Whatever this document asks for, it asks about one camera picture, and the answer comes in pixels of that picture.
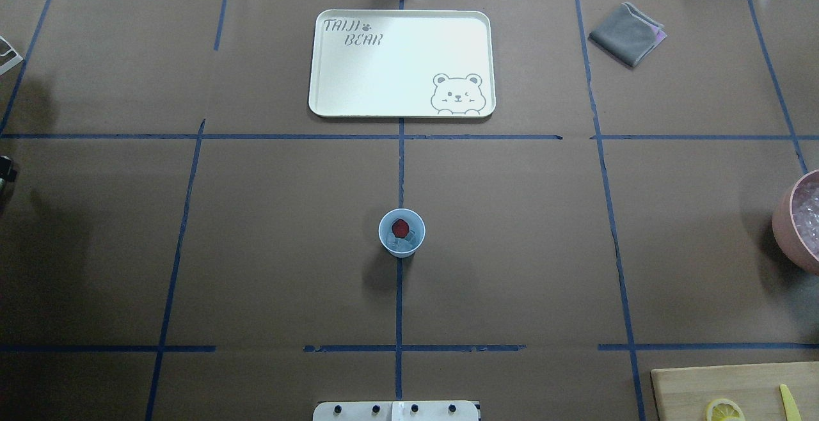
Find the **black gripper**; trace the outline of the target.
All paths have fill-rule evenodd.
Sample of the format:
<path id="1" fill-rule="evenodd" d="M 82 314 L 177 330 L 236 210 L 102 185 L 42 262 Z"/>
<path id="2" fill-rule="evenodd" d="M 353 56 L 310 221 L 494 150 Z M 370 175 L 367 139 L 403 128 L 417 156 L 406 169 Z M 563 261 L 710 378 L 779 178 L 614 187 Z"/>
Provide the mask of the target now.
<path id="1" fill-rule="evenodd" d="M 1 194 L 5 195 L 12 190 L 17 181 L 17 163 L 11 157 L 1 156 Z"/>

